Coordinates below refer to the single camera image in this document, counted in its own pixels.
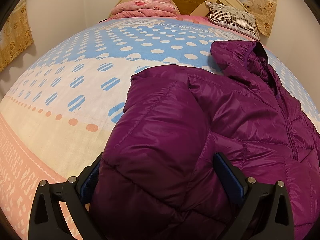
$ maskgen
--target fabric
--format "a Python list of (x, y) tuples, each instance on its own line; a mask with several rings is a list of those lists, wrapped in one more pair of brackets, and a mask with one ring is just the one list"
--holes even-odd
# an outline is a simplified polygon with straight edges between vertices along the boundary
[(255, 17), (252, 14), (218, 3), (206, 2), (206, 4), (210, 8), (211, 22), (260, 41)]
[(256, 17), (259, 32), (269, 38), (276, 14), (277, 0), (239, 0)]
[(161, 10), (137, 9), (135, 11), (122, 11), (110, 17), (109, 20), (131, 18), (131, 17), (177, 17), (177, 15), (171, 12), (166, 12)]
[[(223, 75), (210, 46), (227, 40), (252, 39), (202, 17), (110, 20), (73, 35), (31, 65), (0, 102), (0, 207), (21, 239), (28, 239), (38, 183), (78, 176), (103, 151), (123, 114), (132, 75), (164, 64)], [(310, 95), (266, 52), (283, 86), (318, 127), (320, 115)]]
[(177, 65), (131, 78), (90, 214), (110, 239), (216, 239), (236, 214), (212, 159), (289, 193), (295, 239), (320, 212), (320, 135), (256, 41), (215, 41), (225, 76)]
[(170, 0), (132, 0), (118, 4), (111, 9), (111, 14), (116, 15), (123, 11), (135, 11), (138, 9), (153, 9), (177, 14), (177, 8), (171, 4)]
[(21, 0), (0, 31), (0, 72), (32, 43), (27, 2)]

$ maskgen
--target jacket zipper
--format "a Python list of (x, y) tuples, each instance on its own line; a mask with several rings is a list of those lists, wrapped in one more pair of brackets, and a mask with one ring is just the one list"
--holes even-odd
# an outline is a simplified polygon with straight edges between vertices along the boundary
[(292, 137), (291, 137), (291, 134), (290, 134), (290, 131), (289, 131), (288, 120), (286, 119), (282, 109), (281, 109), (281, 113), (282, 113), (282, 116), (284, 118), (285, 127), (287, 129), (287, 135), (288, 135), (290, 147), (291, 147), (291, 150), (292, 150), (292, 158), (297, 161), (298, 160), (297, 149), (296, 149), (296, 147), (295, 147), (295, 145), (293, 144), (293, 141), (292, 141)]

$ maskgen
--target bed sheet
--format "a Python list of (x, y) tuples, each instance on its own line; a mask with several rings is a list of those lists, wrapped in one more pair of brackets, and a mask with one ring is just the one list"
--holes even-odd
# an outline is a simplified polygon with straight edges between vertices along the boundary
[[(123, 114), (130, 77), (163, 64), (222, 74), (210, 55), (216, 40), (251, 39), (200, 17), (111, 20), (65, 40), (26, 70), (0, 103), (0, 206), (22, 239), (40, 180), (63, 182), (103, 151)], [(266, 51), (318, 128), (320, 115), (309, 94)], [(67, 212), (66, 219), (79, 238)]]

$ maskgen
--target folded blanket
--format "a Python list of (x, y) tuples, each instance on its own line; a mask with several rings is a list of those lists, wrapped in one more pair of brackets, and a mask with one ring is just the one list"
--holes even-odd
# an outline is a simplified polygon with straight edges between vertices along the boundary
[(109, 20), (130, 17), (176, 17), (176, 15), (174, 13), (161, 10), (138, 9), (136, 11), (123, 11), (117, 13), (116, 15), (110, 17)]
[(133, 0), (118, 4), (111, 10), (111, 14), (116, 15), (123, 11), (136, 11), (139, 9), (152, 9), (177, 14), (177, 8), (171, 4), (170, 0)]

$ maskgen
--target floral curtain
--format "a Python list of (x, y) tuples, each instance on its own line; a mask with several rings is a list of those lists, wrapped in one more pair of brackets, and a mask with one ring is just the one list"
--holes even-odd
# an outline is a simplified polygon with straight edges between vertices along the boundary
[(0, 31), (0, 72), (33, 43), (26, 8), (21, 0)]
[(269, 37), (276, 14), (277, 0), (239, 0), (256, 17), (259, 32)]

